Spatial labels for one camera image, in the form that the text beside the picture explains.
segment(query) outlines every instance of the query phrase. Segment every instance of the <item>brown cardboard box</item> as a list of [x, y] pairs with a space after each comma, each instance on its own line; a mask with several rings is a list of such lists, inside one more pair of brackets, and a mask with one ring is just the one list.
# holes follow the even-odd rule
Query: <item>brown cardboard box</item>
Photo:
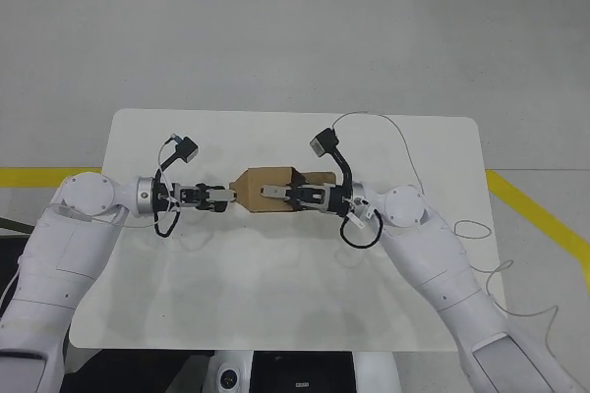
[[[271, 199], [260, 194], [264, 185], [286, 186], [291, 183], [295, 168], [290, 166], [249, 168], [235, 181], [229, 189], [236, 192], [236, 201], [252, 213], [293, 211], [293, 208], [280, 199]], [[333, 172], [302, 173], [310, 184], [336, 183]]]

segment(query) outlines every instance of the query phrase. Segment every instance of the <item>gray floor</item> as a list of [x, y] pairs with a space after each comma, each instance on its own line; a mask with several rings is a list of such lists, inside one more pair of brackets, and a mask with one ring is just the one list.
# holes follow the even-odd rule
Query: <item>gray floor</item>
[[[590, 1], [0, 0], [0, 166], [99, 166], [125, 107], [472, 117], [486, 166], [590, 241]], [[0, 215], [51, 195], [0, 189]], [[493, 209], [509, 306], [560, 304], [551, 342], [590, 389], [578, 262]], [[454, 354], [397, 358], [406, 392], [469, 389]]]

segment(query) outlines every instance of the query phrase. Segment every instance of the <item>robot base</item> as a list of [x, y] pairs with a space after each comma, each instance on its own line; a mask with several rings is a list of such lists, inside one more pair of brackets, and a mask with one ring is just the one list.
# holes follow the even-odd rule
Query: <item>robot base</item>
[[401, 393], [391, 352], [216, 351], [203, 393]]

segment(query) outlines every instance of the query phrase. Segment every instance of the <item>table top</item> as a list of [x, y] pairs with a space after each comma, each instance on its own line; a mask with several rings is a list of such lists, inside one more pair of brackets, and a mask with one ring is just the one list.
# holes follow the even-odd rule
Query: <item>table top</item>
[[[257, 166], [340, 176], [330, 157], [317, 158], [309, 147], [337, 117], [125, 109], [113, 119], [103, 173], [120, 183], [152, 176], [161, 144], [176, 133], [200, 147], [192, 162], [167, 171], [184, 185], [227, 185]], [[476, 123], [391, 118], [406, 136], [429, 204], [449, 224], [471, 219], [494, 228]], [[355, 181], [379, 192], [416, 184], [402, 139], [385, 119], [354, 115], [336, 131]], [[141, 223], [148, 219], [127, 221]], [[435, 311], [382, 248], [349, 248], [339, 225], [340, 218], [315, 211], [251, 214], [233, 204], [221, 214], [184, 210], [168, 239], [152, 228], [123, 229], [77, 308], [71, 342], [85, 348], [455, 351]], [[373, 236], [348, 227], [354, 241]], [[473, 265], [496, 268], [494, 235], [461, 242]], [[487, 277], [477, 278], [484, 284]], [[491, 289], [504, 304], [498, 274]]]

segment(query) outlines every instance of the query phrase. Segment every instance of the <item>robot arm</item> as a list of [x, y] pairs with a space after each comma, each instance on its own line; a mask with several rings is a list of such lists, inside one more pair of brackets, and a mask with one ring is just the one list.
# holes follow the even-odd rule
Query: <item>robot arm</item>
[[[175, 158], [192, 159], [194, 147], [188, 154], [177, 149], [168, 165]], [[224, 210], [235, 198], [223, 187], [203, 184], [172, 189], [157, 176], [128, 185], [96, 173], [63, 181], [20, 256], [16, 292], [0, 318], [0, 392], [59, 391], [72, 316], [105, 268], [129, 213], [167, 211], [169, 193], [178, 208], [211, 211]]]
[[442, 217], [412, 186], [383, 195], [352, 183], [349, 165], [325, 129], [311, 147], [330, 154], [343, 172], [342, 185], [264, 185], [265, 197], [279, 197], [297, 209], [315, 209], [378, 232], [378, 240], [404, 279], [435, 309], [452, 335], [461, 367], [477, 392], [573, 392], [575, 381], [548, 349], [504, 317], [481, 289], [467, 254]]

